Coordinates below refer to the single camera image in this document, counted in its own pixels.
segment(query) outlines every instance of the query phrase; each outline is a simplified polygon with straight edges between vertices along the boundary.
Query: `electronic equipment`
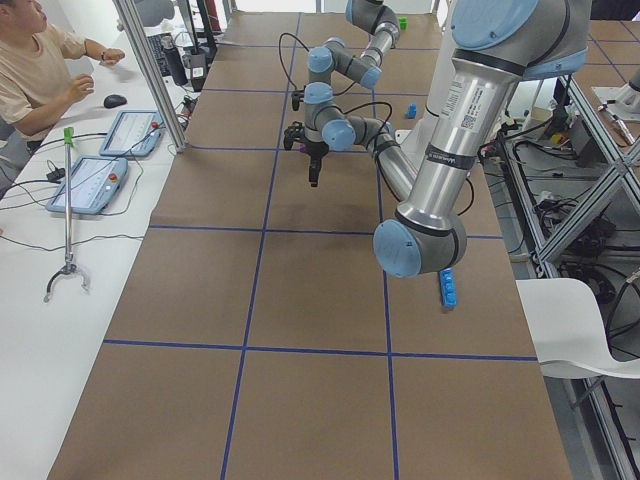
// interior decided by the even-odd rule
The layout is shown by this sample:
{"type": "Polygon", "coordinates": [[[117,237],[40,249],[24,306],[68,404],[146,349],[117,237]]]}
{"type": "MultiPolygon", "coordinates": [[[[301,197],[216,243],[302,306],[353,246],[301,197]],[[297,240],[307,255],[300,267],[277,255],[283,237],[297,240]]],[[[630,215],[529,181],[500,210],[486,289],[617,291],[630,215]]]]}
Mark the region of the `electronic equipment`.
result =
{"type": "Polygon", "coordinates": [[[155,110],[122,110],[100,147],[105,157],[145,157],[160,139],[160,113],[155,110]]]}
{"type": "Polygon", "coordinates": [[[127,99],[122,95],[112,94],[112,95],[107,95],[104,98],[102,105],[104,105],[104,108],[115,108],[115,107],[119,107],[120,105],[126,105],[126,103],[127,103],[127,99]]]}
{"type": "Polygon", "coordinates": [[[185,67],[189,70],[189,78],[191,79],[191,88],[194,92],[202,91],[204,82],[207,79],[207,59],[204,53],[197,55],[186,54],[183,57],[185,67]]]}
{"type": "Polygon", "coordinates": [[[153,52],[153,58],[156,59],[156,63],[158,67],[160,67],[160,73],[163,77],[168,77],[171,75],[169,71],[169,66],[167,65],[167,59],[164,56],[164,50],[162,48],[162,41],[160,39],[162,35],[151,35],[147,37],[149,41],[149,46],[151,47],[151,52],[153,52]]]}
{"type": "MultiPolygon", "coordinates": [[[[82,156],[71,167],[71,209],[73,213],[97,215],[113,199],[128,170],[125,158],[82,156]]],[[[64,212],[66,178],[56,189],[45,208],[64,212]]]]}
{"type": "Polygon", "coordinates": [[[185,51],[190,50],[190,53],[193,55],[204,54],[207,65],[210,65],[216,55],[216,52],[218,51],[218,47],[213,35],[213,30],[211,29],[211,24],[209,22],[209,10],[207,9],[205,2],[200,0],[198,1],[198,11],[202,19],[205,45],[200,44],[200,41],[198,40],[200,32],[195,26],[190,0],[177,0],[176,3],[178,5],[178,9],[180,10],[180,14],[182,15],[184,26],[187,29],[189,37],[191,38],[191,44],[193,45],[193,47],[190,49],[185,48],[185,51]]]}

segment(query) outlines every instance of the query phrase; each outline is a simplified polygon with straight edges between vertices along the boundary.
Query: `wall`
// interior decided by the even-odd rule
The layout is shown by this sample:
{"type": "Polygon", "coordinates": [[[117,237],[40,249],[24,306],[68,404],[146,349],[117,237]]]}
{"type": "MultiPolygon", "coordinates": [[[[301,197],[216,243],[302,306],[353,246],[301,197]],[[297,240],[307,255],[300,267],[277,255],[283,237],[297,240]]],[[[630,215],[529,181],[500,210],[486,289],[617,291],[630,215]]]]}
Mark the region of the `wall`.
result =
{"type": "MultiPolygon", "coordinates": [[[[75,26],[70,22],[69,17],[67,17],[66,12],[63,10],[60,5],[61,0],[39,0],[40,4],[42,4],[42,8],[47,14],[48,21],[53,23],[55,26],[60,27],[64,30],[69,30],[73,32],[78,32],[75,26]]],[[[93,72],[93,64],[91,60],[86,57],[82,57],[79,60],[66,60],[67,68],[72,76],[79,75],[81,73],[91,74],[93,72]]]]}
{"type": "Polygon", "coordinates": [[[111,0],[40,0],[52,23],[66,25],[79,35],[90,37],[103,45],[111,45],[120,32],[116,30],[118,13],[111,0]]]}

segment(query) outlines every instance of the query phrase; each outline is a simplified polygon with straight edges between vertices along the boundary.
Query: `white desk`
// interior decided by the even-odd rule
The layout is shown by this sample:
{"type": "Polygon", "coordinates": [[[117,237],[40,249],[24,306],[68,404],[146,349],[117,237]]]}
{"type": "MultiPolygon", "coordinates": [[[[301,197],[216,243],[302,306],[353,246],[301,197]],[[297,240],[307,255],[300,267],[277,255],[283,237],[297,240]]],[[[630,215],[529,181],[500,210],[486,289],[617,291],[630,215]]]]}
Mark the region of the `white desk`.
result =
{"type": "MultiPolygon", "coordinates": [[[[74,105],[46,141],[62,138],[64,127],[76,135],[106,132],[122,109],[155,109],[135,56],[124,35],[119,48],[127,53],[113,68],[96,66],[95,93],[74,105]],[[122,94],[126,106],[106,110],[108,94],[122,94]]],[[[167,83],[174,105],[185,95],[167,83]]],[[[103,137],[79,139],[73,158],[97,154],[103,137]]],[[[115,217],[74,216],[73,240],[96,235],[142,236],[173,162],[171,138],[164,132],[152,154],[140,163],[144,174],[129,210],[115,217]]],[[[43,179],[47,160],[64,165],[62,142],[44,147],[27,164],[17,181],[43,179]]],[[[129,165],[127,180],[106,212],[120,212],[131,195],[140,172],[129,165]]],[[[36,198],[48,198],[54,188],[28,185],[36,198]]],[[[19,188],[10,190],[0,208],[29,203],[19,188]]],[[[0,210],[4,235],[27,244],[51,248],[64,245],[64,215],[39,205],[0,210]]],[[[105,330],[136,257],[140,241],[98,240],[74,247],[75,262],[90,277],[90,293],[79,277],[56,280],[53,297],[43,302],[51,276],[64,265],[64,249],[43,252],[0,239],[0,480],[42,480],[56,458],[71,417],[95,360],[105,330]]]]}

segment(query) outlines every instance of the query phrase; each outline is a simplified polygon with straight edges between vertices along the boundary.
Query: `silver robot arm segment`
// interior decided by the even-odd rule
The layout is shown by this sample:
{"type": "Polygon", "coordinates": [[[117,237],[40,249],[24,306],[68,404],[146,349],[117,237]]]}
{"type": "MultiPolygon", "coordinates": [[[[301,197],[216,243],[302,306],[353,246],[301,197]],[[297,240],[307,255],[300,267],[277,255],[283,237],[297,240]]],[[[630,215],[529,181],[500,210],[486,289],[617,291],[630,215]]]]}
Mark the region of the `silver robot arm segment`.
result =
{"type": "Polygon", "coordinates": [[[379,0],[349,0],[346,17],[349,22],[372,35],[369,45],[359,58],[337,37],[311,49],[308,59],[309,83],[331,85],[331,74],[336,71],[372,90],[382,75],[380,65],[384,55],[395,47],[400,37],[398,19],[393,10],[379,0]]]}
{"type": "MultiPolygon", "coordinates": [[[[454,232],[452,240],[463,243],[453,207],[477,149],[520,80],[582,66],[589,12],[590,0],[458,1],[451,22],[455,77],[409,197],[398,205],[393,227],[383,223],[374,237],[387,272],[411,277],[435,271],[432,257],[442,252],[430,251],[426,238],[454,232]]],[[[462,257],[458,250],[445,267],[462,257]]]]}

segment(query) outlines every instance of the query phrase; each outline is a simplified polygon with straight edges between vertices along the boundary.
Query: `beige t-shirt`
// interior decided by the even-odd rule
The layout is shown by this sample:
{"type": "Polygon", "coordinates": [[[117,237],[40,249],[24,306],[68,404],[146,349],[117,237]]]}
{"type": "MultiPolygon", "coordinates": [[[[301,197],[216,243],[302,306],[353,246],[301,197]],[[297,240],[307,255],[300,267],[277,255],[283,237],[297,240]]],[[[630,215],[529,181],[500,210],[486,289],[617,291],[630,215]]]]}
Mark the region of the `beige t-shirt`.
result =
{"type": "MultiPolygon", "coordinates": [[[[62,93],[71,81],[64,59],[80,58],[86,53],[84,38],[51,24],[33,37],[38,43],[36,52],[25,53],[0,42],[0,115],[9,124],[62,93]]],[[[44,130],[23,137],[42,140],[47,133],[44,130]]]]}

